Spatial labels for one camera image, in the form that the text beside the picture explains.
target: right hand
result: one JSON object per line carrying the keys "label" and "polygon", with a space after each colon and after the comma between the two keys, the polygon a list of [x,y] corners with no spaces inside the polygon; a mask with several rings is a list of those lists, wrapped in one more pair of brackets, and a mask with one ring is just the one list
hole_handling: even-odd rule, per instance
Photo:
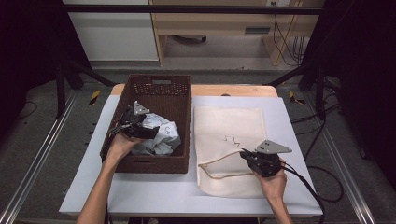
{"label": "right hand", "polygon": [[107,152],[106,160],[112,160],[118,163],[134,146],[143,141],[144,139],[142,138],[129,138],[124,132],[117,133]]}
{"label": "right hand", "polygon": [[253,174],[259,179],[262,185],[262,193],[268,201],[283,201],[283,194],[285,192],[286,182],[288,181],[283,169],[277,172],[276,175],[270,177],[262,177],[256,172],[253,172]]}

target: basket handle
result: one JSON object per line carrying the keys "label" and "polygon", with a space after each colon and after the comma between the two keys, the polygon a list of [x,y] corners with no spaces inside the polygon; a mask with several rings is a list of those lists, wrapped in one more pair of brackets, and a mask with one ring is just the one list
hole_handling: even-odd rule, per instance
{"label": "basket handle", "polygon": [[171,85],[171,79],[152,79],[151,80],[153,85]]}

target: left hand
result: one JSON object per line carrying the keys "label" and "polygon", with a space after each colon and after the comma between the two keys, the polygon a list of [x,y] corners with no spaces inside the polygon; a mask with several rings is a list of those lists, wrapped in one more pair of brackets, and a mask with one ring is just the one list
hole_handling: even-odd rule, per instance
{"label": "left hand", "polygon": [[112,160],[116,163],[120,162],[131,149],[137,144],[143,142],[142,138],[129,138],[123,132],[119,132],[113,139],[110,149],[107,152],[106,160]]}

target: folded fabric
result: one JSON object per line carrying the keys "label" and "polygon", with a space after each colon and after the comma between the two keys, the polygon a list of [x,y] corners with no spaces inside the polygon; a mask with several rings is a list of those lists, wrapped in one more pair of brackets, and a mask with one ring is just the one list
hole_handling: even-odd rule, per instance
{"label": "folded fabric", "polygon": [[259,181],[239,156],[242,148],[254,150],[266,138],[262,109],[196,106],[193,115],[200,190],[219,197],[262,196]]}

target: white cabinet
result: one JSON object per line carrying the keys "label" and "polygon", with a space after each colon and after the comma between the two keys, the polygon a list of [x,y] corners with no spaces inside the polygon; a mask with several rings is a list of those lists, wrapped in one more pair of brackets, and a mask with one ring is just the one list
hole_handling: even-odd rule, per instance
{"label": "white cabinet", "polygon": [[[147,5],[147,0],[64,0],[65,4]],[[158,61],[149,13],[69,13],[90,61]]]}

